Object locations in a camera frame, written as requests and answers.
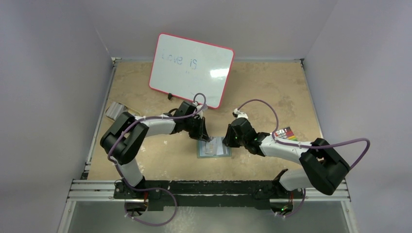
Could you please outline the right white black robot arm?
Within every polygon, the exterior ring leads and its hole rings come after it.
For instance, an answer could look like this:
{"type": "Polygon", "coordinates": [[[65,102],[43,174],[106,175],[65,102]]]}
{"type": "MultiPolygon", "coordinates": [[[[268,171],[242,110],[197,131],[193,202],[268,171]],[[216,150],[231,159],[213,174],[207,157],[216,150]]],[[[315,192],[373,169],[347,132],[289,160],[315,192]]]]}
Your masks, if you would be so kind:
{"type": "Polygon", "coordinates": [[[300,164],[301,169],[284,169],[274,178],[273,192],[280,198],[299,188],[315,188],[330,196],[350,171],[349,164],[326,140],[293,142],[273,137],[270,133],[256,132],[244,117],[228,125],[223,144],[230,148],[244,147],[249,153],[262,157],[277,157],[300,164]]]}

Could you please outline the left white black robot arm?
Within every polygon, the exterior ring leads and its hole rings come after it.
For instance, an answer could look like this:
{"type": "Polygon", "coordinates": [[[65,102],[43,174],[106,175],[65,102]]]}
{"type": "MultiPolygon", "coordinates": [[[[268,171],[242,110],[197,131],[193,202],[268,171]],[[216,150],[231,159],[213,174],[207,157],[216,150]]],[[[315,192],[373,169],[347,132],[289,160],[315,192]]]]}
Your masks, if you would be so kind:
{"type": "Polygon", "coordinates": [[[138,199],[148,189],[136,161],[145,138],[186,131],[192,139],[210,140],[206,131],[206,119],[203,116],[205,107],[204,104],[184,101],[177,109],[159,116],[135,117],[129,112],[120,114],[102,136],[100,146],[126,184],[128,195],[138,199]]]}

